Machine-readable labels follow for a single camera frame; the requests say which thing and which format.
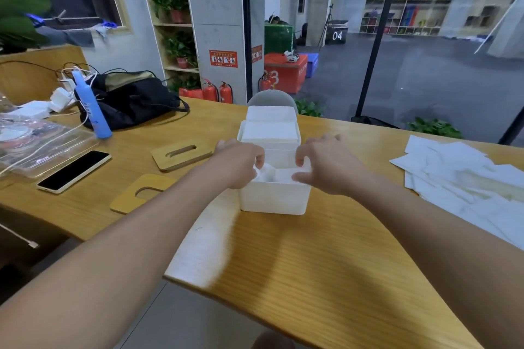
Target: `person's knee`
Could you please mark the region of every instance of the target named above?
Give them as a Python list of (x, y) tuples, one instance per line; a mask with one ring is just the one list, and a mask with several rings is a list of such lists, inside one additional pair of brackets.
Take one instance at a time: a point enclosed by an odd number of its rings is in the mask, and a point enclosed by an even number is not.
[(266, 331), (257, 338), (252, 349), (294, 349), (293, 341), (274, 331)]

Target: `pile of paper napkins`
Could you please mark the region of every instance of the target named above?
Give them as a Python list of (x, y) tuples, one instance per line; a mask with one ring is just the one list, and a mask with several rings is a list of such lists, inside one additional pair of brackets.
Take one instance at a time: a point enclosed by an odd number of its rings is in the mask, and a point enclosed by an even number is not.
[(405, 152), (390, 162), (405, 170), (406, 188), (524, 249), (523, 171), (495, 165), (463, 142), (444, 144), (411, 135)]

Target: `blue box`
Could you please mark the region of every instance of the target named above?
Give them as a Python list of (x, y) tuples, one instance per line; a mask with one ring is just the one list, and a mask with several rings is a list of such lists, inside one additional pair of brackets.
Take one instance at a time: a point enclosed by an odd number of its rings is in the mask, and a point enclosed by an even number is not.
[(313, 74), (318, 67), (318, 54), (317, 53), (307, 53), (308, 55), (308, 68), (305, 71), (305, 76), (307, 78), (313, 77)]

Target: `smartphone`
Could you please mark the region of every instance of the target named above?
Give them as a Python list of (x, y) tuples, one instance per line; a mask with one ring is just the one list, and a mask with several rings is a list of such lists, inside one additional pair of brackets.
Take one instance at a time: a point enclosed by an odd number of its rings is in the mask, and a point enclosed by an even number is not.
[(111, 159), (111, 155), (100, 151), (89, 151), (75, 161), (62, 167), (56, 173), (41, 180), (36, 187), (53, 194), (61, 194), (87, 174)]

